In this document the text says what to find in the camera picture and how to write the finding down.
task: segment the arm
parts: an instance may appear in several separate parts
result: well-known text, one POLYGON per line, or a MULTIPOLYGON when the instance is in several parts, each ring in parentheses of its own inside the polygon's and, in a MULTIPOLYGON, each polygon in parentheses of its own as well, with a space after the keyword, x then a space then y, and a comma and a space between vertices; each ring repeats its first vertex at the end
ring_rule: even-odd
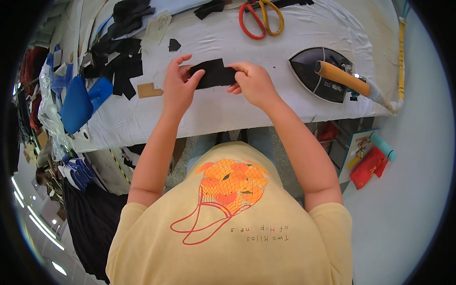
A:
POLYGON ((168 66, 163 113, 133 172, 127 203, 149 207, 163 194, 179 122, 192 104, 193 93, 204 75, 204 70, 199 70, 190 78, 188 69, 192 66, 179 66, 191 57, 179 56, 168 66))
POLYGON ((49 169, 51 170, 51 173, 52 173, 54 176, 56 176, 56 175, 57 175, 57 172, 56 172, 56 170, 54 169, 54 162, 52 161, 50 155, 47 156, 47 164, 49 165, 49 169))
POLYGON ((271 119, 304 191, 306 211, 328 202, 342 204, 339 181, 329 156, 278 95, 267 71, 249 62, 238 62, 231 67, 238 71, 235 76, 237 83, 227 91, 242 92, 250 103, 261 108, 271 119))

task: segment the scissors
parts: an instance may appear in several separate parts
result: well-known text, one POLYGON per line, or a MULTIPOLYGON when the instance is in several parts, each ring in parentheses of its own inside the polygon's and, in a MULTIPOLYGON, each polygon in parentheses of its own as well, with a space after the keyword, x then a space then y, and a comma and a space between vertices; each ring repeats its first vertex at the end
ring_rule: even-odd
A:
POLYGON ((259 0, 258 1, 258 4, 260 5, 261 10, 263 12, 263 20, 264 20, 264 25, 263 25, 263 23, 261 22, 260 18, 256 15, 256 13, 254 12, 254 10, 252 8, 252 4, 251 3, 254 3, 254 2, 255 1, 247 0, 247 2, 243 3, 241 5, 241 8, 239 9, 239 24, 241 26, 241 29, 244 31, 244 33, 246 35, 248 35, 249 37, 251 37, 254 40, 264 39, 266 37, 266 32, 268 32, 268 34, 270 34, 271 36, 278 36, 283 31, 284 25, 285 25, 284 17, 282 15, 281 11, 279 10, 279 8, 277 8, 276 5, 272 4, 268 0, 259 0), (277 12, 277 14, 279 15, 280 25, 279 25, 279 29, 278 29, 277 32, 272 32, 271 29, 269 28, 268 14, 267 14, 266 8, 264 6, 265 3, 269 7, 274 9, 277 12), (245 9, 248 9, 250 11, 250 13, 254 17, 255 21, 258 23, 259 27, 263 31, 262 35, 256 36, 256 35, 252 34, 251 32, 249 32, 247 30, 247 28, 245 27, 244 19, 243 19, 245 9))

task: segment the red scissor handle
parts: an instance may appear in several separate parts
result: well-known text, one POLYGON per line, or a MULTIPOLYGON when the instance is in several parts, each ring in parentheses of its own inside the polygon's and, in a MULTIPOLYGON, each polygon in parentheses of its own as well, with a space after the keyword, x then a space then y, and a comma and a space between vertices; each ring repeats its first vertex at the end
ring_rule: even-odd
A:
POLYGON ((259 17, 256 15, 255 11, 253 10, 252 8, 252 5, 251 4, 246 4, 246 3, 243 3, 241 5, 241 8, 239 9, 239 25, 241 26, 241 29, 244 31, 244 33, 246 35, 248 35, 249 37, 251 37, 252 39, 254 40, 261 40, 261 39, 264 39, 264 37, 266 37, 266 28, 264 27, 263 25, 263 22, 259 19, 259 17), (248 8, 250 13, 252 14, 252 16, 254 17, 255 21, 258 23, 259 27, 261 28, 261 30, 263 31, 263 34, 260 35, 260 36, 255 36, 254 34, 252 34, 251 32, 249 32, 247 30, 247 28, 245 27, 244 25, 244 10, 245 8, 248 8))

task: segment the jeans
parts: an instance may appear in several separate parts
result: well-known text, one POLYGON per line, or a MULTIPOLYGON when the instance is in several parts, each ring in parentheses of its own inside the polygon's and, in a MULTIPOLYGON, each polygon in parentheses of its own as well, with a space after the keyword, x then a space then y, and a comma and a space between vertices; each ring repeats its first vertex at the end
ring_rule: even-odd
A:
MULTIPOLYGON (((195 145, 187 163, 187 173, 202 155, 215 146, 217 133, 201 135, 197 138, 195 145)), ((229 133, 223 132, 221 143, 229 142, 229 133)), ((247 129, 247 143, 264 154, 275 166, 274 148, 272 146, 272 137, 269 127, 247 129)))

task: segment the orange graphic print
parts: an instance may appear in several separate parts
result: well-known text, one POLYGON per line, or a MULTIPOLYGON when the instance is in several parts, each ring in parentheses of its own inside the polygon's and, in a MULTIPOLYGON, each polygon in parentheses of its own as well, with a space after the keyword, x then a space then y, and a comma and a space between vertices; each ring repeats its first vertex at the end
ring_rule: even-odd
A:
POLYGON ((172 231, 185 233, 183 244, 195 245, 210 239, 234 216, 261 200, 269 173, 252 161, 230 159, 207 162, 195 171, 204 177, 193 212, 170 225, 172 231))

